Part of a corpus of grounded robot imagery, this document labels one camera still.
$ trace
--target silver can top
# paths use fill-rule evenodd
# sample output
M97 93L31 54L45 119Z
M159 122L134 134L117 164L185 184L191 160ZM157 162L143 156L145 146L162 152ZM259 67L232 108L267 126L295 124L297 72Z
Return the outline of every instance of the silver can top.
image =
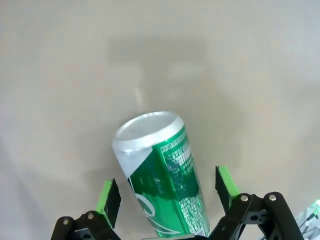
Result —
M133 152L166 141L184 126L183 120L170 111L156 111L135 117L115 133L112 147Z

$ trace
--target bolt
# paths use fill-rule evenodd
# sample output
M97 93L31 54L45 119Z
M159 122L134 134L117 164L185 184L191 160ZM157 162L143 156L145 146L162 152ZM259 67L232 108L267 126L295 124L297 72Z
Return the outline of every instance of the bolt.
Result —
M90 212L89 214L88 214L88 219L93 219L94 218L94 215Z
M271 195L269 196L269 199L270 199L271 201L274 201L274 200L276 200L277 198L276 198L275 195L271 194Z
M240 199L241 201L246 202L249 198L246 195L242 195Z

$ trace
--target green can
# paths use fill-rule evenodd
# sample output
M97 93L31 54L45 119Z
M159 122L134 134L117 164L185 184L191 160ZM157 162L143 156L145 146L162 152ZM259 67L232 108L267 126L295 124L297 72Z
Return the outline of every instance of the green can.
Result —
M112 147L144 213L162 238L210 231L185 124L175 113L138 116Z

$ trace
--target beige surface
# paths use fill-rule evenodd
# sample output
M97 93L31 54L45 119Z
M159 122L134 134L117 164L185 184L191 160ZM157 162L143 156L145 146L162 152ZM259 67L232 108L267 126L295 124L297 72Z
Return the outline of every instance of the beige surface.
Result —
M320 3L0 2L0 232L49 239L119 183L122 239L152 237L111 149L125 120L185 121L210 215L215 165L248 193L320 198ZM242 239L255 239L254 228Z

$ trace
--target can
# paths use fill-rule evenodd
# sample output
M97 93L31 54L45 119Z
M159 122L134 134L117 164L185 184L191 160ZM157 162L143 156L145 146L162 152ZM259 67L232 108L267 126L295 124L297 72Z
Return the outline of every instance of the can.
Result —
M115 133L112 148L160 237L209 235L187 131L177 114L158 111L128 121Z

